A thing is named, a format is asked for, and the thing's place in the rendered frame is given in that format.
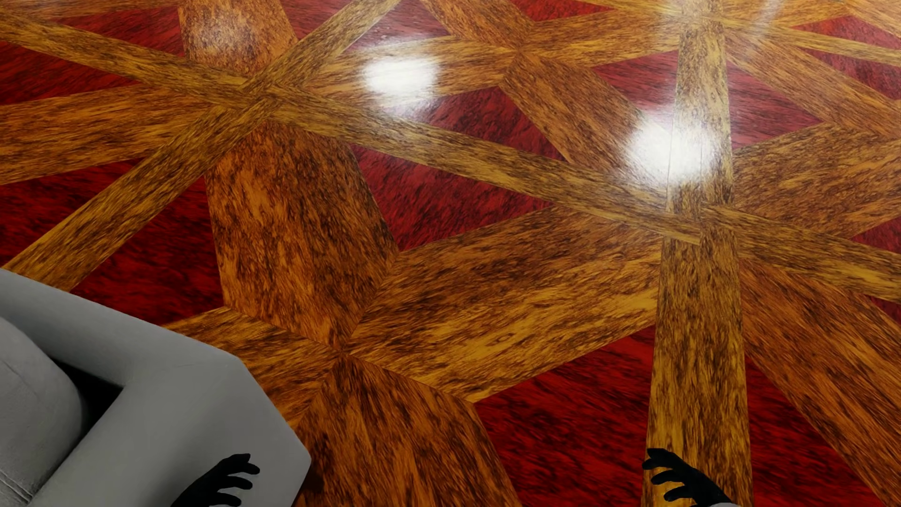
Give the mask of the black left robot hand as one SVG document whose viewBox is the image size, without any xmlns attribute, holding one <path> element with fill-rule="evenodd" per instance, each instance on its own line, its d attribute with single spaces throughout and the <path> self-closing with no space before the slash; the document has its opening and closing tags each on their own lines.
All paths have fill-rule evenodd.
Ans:
<svg viewBox="0 0 901 507">
<path fill-rule="evenodd" d="M 253 488 L 250 479 L 239 476 L 257 476 L 261 472 L 251 462 L 251 457 L 251 454 L 234 454 L 223 458 L 186 487 L 170 507 L 241 507 L 240 498 L 222 490 L 237 488 L 248 491 Z"/>
</svg>

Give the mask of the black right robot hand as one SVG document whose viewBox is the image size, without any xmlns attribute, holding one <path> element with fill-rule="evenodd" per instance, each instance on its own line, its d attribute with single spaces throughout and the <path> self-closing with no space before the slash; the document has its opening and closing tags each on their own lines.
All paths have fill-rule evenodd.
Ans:
<svg viewBox="0 0 901 507">
<path fill-rule="evenodd" d="M 688 499 L 694 502 L 691 507 L 740 507 L 712 479 L 670 450 L 648 448 L 641 467 L 645 471 L 663 469 L 650 479 L 655 486 L 679 484 L 663 494 L 666 501 Z"/>
</svg>

